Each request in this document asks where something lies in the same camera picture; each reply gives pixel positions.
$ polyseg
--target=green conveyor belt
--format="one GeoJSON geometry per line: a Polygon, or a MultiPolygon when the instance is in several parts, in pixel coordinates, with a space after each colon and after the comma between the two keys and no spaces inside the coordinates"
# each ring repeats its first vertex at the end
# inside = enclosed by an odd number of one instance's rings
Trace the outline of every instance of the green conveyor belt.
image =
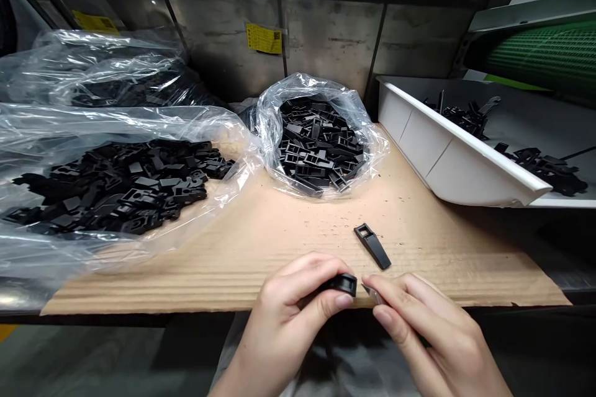
{"type": "Polygon", "coordinates": [[[596,21],[520,32],[483,59],[477,62],[486,73],[596,98],[596,21]]]}

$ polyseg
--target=cardboard sheet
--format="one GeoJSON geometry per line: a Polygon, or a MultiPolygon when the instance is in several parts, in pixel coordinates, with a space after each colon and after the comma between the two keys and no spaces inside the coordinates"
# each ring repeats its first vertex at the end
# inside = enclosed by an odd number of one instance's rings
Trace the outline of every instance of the cardboard sheet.
{"type": "MultiPolygon", "coordinates": [[[[570,304],[481,208],[438,200],[391,144],[379,176],[331,203],[283,194],[263,171],[184,246],[73,280],[42,314],[248,310],[268,274],[313,250],[341,257],[358,276],[417,272],[464,306],[570,304]],[[383,273],[353,231],[362,223],[392,261],[383,273]]],[[[373,306],[358,293],[355,306],[373,306]]]]}

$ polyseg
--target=yellow sticker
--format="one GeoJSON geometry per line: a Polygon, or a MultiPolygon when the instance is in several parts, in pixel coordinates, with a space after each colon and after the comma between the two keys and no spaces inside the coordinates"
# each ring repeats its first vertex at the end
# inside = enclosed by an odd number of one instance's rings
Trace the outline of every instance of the yellow sticker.
{"type": "Polygon", "coordinates": [[[13,330],[15,330],[18,326],[13,324],[0,324],[0,342],[7,339],[13,330]]]}
{"type": "Polygon", "coordinates": [[[281,31],[272,31],[255,24],[246,24],[248,48],[269,54],[281,54],[281,31]]]}
{"type": "Polygon", "coordinates": [[[73,9],[73,15],[77,23],[87,31],[97,31],[104,34],[120,35],[114,22],[105,16],[89,16],[73,9]]]}

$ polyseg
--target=white plastic tray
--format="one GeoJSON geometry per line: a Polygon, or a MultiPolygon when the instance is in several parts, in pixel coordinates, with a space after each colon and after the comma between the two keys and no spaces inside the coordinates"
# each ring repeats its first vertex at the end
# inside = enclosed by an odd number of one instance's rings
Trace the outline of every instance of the white plastic tray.
{"type": "Polygon", "coordinates": [[[596,208],[596,151],[569,160],[587,182],[584,194],[565,197],[496,152],[537,147],[562,157],[596,145],[596,112],[500,84],[459,79],[380,76],[379,122],[425,185],[438,197],[461,205],[488,207],[596,208]],[[422,101],[444,106],[482,106],[493,96],[501,103],[489,115],[486,142],[465,132],[422,101]]]}

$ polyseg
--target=plastic bag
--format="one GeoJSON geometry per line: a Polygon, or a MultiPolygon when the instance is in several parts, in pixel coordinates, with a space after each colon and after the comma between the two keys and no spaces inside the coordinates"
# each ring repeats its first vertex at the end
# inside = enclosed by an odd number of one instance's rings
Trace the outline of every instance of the plastic bag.
{"type": "Polygon", "coordinates": [[[258,98],[246,98],[242,102],[231,102],[228,105],[232,112],[236,112],[242,122],[254,134],[257,133],[257,118],[256,106],[259,102],[258,98]]]}
{"type": "Polygon", "coordinates": [[[265,90],[259,98],[256,111],[256,125],[261,138],[261,152],[265,167],[274,178],[283,183],[283,186],[277,189],[296,197],[309,196],[292,186],[295,181],[285,174],[279,162],[278,146],[283,133],[279,108],[289,99],[314,95],[319,95],[318,100],[325,100],[333,106],[346,120],[348,126],[356,132],[358,142],[364,146],[366,162],[356,177],[348,181],[350,187],[343,193],[327,188],[320,197],[323,200],[331,200],[345,196],[373,178],[378,173],[379,163],[389,154],[389,142],[383,132],[372,123],[357,91],[349,90],[333,81],[313,78],[304,73],[294,73],[265,90]]]}
{"type": "Polygon", "coordinates": [[[238,196],[262,166],[259,141],[237,115],[218,107],[83,109],[0,104],[0,210],[31,207],[43,197],[11,180],[25,172],[43,174],[85,151],[116,141],[155,138],[213,141],[237,164],[221,180],[206,183],[206,200],[185,207],[176,221],[142,236],[81,231],[45,236],[0,220],[0,276],[67,279],[74,274],[145,261],[196,236],[238,196]]]}
{"type": "Polygon", "coordinates": [[[2,96],[6,102],[77,107],[227,108],[184,64],[178,42],[139,34],[144,39],[67,30],[42,34],[33,50],[0,59],[2,96]]]}

